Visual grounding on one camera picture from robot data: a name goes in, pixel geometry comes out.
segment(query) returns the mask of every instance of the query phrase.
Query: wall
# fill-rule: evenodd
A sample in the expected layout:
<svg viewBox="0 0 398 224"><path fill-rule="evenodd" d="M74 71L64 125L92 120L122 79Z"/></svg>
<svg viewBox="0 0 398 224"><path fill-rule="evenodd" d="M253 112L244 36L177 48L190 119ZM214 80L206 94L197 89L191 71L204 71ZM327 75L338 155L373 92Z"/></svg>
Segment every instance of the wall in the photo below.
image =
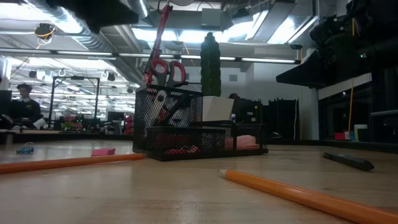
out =
<svg viewBox="0 0 398 224"><path fill-rule="evenodd" d="M200 83L200 68L185 67L185 71L189 73L190 83ZM231 82L229 75L237 75L238 80ZM221 96L229 97L231 93L237 93L240 97L246 97L246 73L241 72L240 68L221 68ZM200 84L194 84L189 86L183 86L181 89L191 91L201 91Z"/></svg>
<svg viewBox="0 0 398 224"><path fill-rule="evenodd" d="M221 69L221 96L229 97L237 93L241 98L249 100L260 99L264 105L276 98L285 100L299 100L302 117L302 139L318 139L318 92L307 87L277 83L276 76L294 68L296 65L254 63L246 73L239 68ZM189 82L200 83L200 68L185 67L190 74ZM237 82L229 81L229 75L238 75ZM200 91L201 85L181 87L186 90Z"/></svg>
<svg viewBox="0 0 398 224"><path fill-rule="evenodd" d="M246 74L246 98L264 105L276 98L299 100L302 139L319 139L318 92L308 87L277 83L276 76L296 65L254 63Z"/></svg>

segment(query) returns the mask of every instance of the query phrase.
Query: red scissors handle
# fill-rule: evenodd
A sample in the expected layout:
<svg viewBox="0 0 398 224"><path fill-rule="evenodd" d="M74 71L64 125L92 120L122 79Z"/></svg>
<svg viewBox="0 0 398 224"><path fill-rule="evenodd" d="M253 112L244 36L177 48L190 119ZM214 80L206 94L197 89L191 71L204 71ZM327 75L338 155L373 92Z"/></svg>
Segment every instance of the red scissors handle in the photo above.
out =
<svg viewBox="0 0 398 224"><path fill-rule="evenodd" d="M179 85L183 85L186 80L187 74L185 73L185 68L184 66L178 62L178 61L172 61L169 63L170 67L170 76L169 79L167 80L167 87L176 87ZM180 81L175 81L174 80L174 75L175 75L175 68L179 68L181 71L181 80Z"/></svg>
<svg viewBox="0 0 398 224"><path fill-rule="evenodd" d="M162 67L163 72L156 70L157 67ZM175 73L176 69L181 71L181 80L175 80ZM153 59L149 61L149 71L151 74L155 75L157 79L157 84L160 86L167 86L167 87L178 87L185 84L185 80L187 79L187 74L185 72L184 66L178 61L172 61L167 65L167 62L162 59Z"/></svg>

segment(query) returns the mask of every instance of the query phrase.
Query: computer monitor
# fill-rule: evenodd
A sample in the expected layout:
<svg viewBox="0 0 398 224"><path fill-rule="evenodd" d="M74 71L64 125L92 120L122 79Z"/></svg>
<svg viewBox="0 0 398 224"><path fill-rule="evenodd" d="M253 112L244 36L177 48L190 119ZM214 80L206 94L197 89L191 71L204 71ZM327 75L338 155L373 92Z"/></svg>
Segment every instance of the computer monitor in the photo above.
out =
<svg viewBox="0 0 398 224"><path fill-rule="evenodd" d="M12 91L0 90L0 114L9 114Z"/></svg>

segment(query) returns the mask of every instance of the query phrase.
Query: black mesh pencil holder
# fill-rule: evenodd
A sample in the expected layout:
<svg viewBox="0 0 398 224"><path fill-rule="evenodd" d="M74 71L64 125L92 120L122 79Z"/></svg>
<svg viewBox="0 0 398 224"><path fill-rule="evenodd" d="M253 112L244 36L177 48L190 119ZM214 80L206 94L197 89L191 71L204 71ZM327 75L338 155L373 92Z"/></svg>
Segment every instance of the black mesh pencil holder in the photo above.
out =
<svg viewBox="0 0 398 224"><path fill-rule="evenodd" d="M235 124L232 121L201 121L193 122L191 125L195 128L224 130L225 150L235 152L236 156L268 153L265 124ZM255 137L258 147L237 150L237 138L244 135Z"/></svg>
<svg viewBox="0 0 398 224"><path fill-rule="evenodd" d="M136 91L133 151L146 150L146 128L171 126L187 128L202 119L203 94L158 85L146 85Z"/></svg>
<svg viewBox="0 0 398 224"><path fill-rule="evenodd" d="M160 161L219 157L225 151L220 129L150 127L146 132L146 153Z"/></svg>

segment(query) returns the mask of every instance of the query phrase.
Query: desk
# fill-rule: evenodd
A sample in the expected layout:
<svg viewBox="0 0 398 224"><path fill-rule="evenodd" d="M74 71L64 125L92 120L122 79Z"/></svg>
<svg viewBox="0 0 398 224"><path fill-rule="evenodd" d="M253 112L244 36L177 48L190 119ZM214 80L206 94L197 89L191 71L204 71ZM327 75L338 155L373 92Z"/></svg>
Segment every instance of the desk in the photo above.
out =
<svg viewBox="0 0 398 224"><path fill-rule="evenodd" d="M93 148L108 146L123 154L131 153L132 143L40 143L29 159L46 159L41 157L46 154L54 155L48 159L82 157L90 155ZM376 168L363 172L323 159L326 151L368 159ZM3 162L11 158L6 154L0 151ZM269 146L269 154L263 156L172 162L145 158L3 174L0 217L3 223L13 224L349 223L225 180L218 176L218 169L235 169L398 212L397 154L325 146Z"/></svg>

